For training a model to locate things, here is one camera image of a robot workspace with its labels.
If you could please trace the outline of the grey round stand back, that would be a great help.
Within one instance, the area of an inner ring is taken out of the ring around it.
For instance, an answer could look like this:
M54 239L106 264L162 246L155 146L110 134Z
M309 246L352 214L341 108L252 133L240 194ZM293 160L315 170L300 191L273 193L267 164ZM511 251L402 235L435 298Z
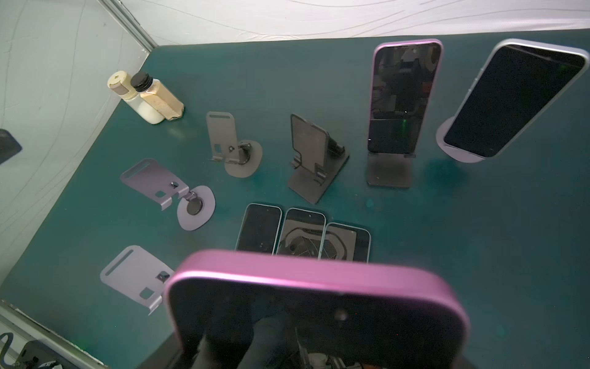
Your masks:
M235 119L229 112L208 112L207 131L212 161L223 162L226 172L235 178L248 178L260 167L263 148L251 140L238 140Z

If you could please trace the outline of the phone with white frame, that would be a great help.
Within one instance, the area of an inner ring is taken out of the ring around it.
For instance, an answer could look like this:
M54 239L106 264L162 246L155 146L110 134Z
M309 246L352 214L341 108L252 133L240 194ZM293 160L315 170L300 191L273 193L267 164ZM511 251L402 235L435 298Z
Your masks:
M454 115L444 141L484 160L512 144L589 67L570 46L508 38L499 42Z

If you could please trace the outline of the cream plastic bottle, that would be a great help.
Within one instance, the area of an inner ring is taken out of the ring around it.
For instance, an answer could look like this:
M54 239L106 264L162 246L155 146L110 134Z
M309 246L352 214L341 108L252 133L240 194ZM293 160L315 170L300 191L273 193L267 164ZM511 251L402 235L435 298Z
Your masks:
M149 124L163 122L164 116L141 98L131 80L132 77L127 72L118 71L108 79L107 86Z

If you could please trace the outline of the lilac round phone stand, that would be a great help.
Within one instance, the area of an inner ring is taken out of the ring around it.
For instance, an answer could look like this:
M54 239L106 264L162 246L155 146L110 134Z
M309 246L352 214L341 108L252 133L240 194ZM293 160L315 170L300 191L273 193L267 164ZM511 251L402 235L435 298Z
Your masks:
M444 121L444 123L439 126L436 131L436 143L438 144L439 148L445 152L450 158L466 163L466 164L475 164L481 161L484 161L484 158L481 158L471 152L464 151L462 149L455 148L451 145L445 143L444 138L447 132L453 125L455 117L452 116Z

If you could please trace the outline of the purple round stand front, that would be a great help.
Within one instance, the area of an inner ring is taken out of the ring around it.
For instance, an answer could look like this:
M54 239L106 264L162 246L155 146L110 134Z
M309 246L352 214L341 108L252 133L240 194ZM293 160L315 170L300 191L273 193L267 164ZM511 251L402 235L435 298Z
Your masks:
M151 315L163 301L175 271L138 245L126 247L102 271L103 284L146 307Z

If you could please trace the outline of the black folding phone stand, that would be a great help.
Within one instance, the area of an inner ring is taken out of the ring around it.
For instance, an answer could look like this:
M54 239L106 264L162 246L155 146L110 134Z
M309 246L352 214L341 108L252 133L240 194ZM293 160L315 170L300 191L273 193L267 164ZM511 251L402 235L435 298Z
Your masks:
M288 187L310 204L317 204L350 158L327 130L293 114L290 116L294 170Z

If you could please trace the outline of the purple round stand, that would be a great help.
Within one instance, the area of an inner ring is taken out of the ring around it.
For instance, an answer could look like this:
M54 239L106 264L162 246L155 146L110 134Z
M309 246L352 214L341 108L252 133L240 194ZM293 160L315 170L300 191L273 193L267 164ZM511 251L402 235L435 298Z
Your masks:
M146 307L151 315L163 301L175 271L138 245L126 247L102 271L103 284Z
M182 229L193 232L208 223L216 208L212 190L201 185L189 188L177 175L153 158L144 158L120 176L122 183L159 204L164 211L178 199L177 219Z

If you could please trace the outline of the phone with purple frame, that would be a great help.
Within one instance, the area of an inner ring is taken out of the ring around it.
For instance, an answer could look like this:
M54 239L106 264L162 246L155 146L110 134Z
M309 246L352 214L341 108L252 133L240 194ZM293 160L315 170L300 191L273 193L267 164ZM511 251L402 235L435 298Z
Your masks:
M367 139L370 153L415 153L442 58L443 44L435 38L376 47Z

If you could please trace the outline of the phone with cracked screen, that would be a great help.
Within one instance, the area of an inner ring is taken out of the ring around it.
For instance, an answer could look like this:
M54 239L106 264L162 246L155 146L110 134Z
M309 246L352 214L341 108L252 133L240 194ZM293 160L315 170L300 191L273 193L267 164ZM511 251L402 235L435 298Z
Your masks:
M205 250L167 283L186 368L468 368L470 320L420 269Z

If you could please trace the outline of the small brown bottle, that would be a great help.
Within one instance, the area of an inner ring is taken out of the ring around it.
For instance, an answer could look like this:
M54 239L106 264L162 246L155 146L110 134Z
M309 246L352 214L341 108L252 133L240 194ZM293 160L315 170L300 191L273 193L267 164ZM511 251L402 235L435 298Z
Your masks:
M166 120L174 121L184 115L184 104L159 79L147 72L133 75L131 85Z

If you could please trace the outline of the phone with light green frame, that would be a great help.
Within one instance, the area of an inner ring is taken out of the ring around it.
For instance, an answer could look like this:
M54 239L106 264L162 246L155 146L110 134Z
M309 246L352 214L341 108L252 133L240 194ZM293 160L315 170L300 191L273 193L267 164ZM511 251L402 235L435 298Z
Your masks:
M272 255L278 240L282 209L269 204L250 203L247 206L236 250Z

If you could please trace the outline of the purple round stand middle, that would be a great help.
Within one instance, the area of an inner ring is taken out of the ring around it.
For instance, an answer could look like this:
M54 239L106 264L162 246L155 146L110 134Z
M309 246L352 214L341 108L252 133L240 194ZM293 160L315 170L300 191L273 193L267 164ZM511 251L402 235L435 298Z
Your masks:
M164 211L178 199L177 219L182 229L193 232L208 223L216 208L212 190L201 185L189 188L177 175L153 158L144 158L120 176L122 183L159 204Z

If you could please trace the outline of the black rectangular phone stand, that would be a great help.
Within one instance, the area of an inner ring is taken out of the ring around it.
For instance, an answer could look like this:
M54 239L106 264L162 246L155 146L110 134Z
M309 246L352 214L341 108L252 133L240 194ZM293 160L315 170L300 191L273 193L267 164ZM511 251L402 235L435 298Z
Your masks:
M413 184L413 158L408 155L369 153L366 180L371 186L410 188Z

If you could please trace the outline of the phone with dark frame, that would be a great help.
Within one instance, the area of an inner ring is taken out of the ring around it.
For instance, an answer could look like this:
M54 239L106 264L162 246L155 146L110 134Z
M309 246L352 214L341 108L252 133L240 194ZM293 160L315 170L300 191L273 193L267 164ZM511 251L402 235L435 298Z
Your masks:
M275 255L319 259L327 218L301 208L287 210Z

